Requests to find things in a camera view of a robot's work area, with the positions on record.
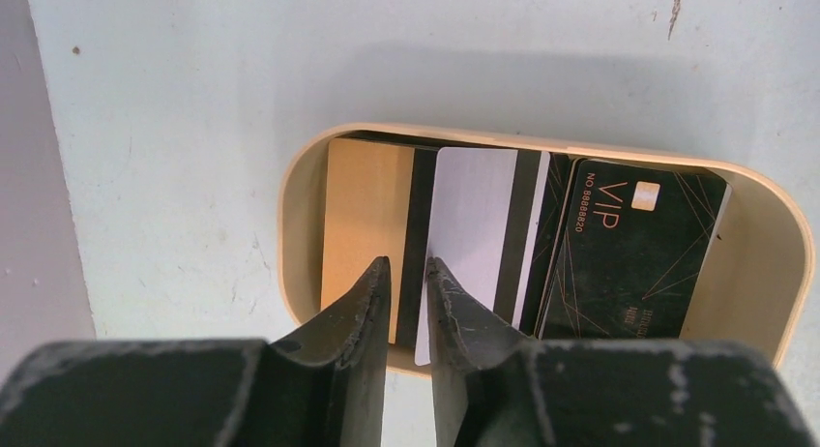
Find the white grey credit card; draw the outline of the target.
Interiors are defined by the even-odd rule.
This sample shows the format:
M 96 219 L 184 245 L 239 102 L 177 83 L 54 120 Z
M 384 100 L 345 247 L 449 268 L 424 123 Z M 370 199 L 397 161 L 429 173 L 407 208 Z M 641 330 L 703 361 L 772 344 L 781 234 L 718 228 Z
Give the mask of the white grey credit card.
M 437 154 L 427 254 L 513 327 L 542 286 L 537 248 L 552 203 L 551 156 L 535 150 L 445 147 Z

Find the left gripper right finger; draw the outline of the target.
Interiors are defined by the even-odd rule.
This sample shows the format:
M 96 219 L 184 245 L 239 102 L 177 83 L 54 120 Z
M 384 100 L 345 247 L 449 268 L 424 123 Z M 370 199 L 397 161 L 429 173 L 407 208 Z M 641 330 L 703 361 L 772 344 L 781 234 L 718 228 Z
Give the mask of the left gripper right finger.
M 441 446 L 812 446 L 775 369 L 741 343 L 538 340 L 426 267 Z

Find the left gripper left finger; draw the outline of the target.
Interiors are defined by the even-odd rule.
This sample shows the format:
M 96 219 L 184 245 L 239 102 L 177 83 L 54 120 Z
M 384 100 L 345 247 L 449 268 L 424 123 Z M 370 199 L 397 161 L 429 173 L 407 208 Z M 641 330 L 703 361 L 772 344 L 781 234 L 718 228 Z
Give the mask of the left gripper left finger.
M 5 446 L 376 446 L 391 265 L 289 335 L 43 345 L 1 390 Z

